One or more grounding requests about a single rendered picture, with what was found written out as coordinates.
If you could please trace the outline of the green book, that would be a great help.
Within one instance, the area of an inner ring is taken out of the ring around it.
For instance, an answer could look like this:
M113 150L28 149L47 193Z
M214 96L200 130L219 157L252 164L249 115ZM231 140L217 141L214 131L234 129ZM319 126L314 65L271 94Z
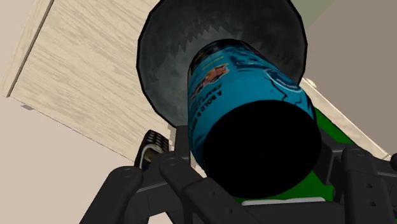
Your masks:
M321 154L313 171L299 184L278 195L268 199L288 200L294 198L321 197L332 201L335 187L330 183L333 170L338 169L340 162L333 159L341 156L347 146L355 145L355 142L342 132L324 113L316 110L317 125L321 131Z

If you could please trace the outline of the black patterned small object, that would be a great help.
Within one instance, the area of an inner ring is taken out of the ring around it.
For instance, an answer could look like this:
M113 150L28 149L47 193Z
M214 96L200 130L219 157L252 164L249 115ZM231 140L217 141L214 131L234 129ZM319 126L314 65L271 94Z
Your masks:
M148 130L137 152L134 167L145 171L150 167L156 155L168 151L169 140L154 130Z

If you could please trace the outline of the dark grey bowl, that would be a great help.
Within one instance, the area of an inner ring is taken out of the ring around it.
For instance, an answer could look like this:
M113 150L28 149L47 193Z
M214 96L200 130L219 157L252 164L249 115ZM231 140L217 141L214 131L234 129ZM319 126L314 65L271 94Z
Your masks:
M300 83L307 38L291 0L160 0L138 39L136 68L153 109L171 126L187 123L189 65L219 39L239 39Z

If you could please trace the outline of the light wood table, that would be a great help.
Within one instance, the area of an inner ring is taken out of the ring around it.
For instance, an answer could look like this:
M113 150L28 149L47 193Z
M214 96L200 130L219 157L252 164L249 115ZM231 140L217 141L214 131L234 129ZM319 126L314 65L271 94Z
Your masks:
M145 98L136 71L137 39L159 0L0 0L0 21L29 16L0 94L133 159L147 130L176 131Z

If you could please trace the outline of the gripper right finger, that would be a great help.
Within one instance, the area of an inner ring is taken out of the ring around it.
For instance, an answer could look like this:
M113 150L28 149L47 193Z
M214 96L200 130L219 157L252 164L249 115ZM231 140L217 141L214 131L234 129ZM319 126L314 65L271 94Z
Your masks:
M334 187L333 200L344 207L345 224L397 224L378 158L356 144L339 143L324 130L314 173Z

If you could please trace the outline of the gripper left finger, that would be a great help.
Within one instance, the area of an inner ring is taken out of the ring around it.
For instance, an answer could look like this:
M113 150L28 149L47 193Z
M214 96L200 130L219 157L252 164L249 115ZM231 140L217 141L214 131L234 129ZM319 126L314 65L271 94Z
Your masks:
M188 128L176 128L174 151L161 153L147 171L111 171L80 224L148 224L166 212L172 224L259 224L211 178L191 165Z

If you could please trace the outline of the blue printed drink can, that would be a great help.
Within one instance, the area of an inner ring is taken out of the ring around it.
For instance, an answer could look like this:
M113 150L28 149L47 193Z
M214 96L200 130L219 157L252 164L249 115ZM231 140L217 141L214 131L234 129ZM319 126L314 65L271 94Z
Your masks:
M206 175L242 199L271 197L299 184L322 144L310 97L236 39L208 44L190 64L188 137Z

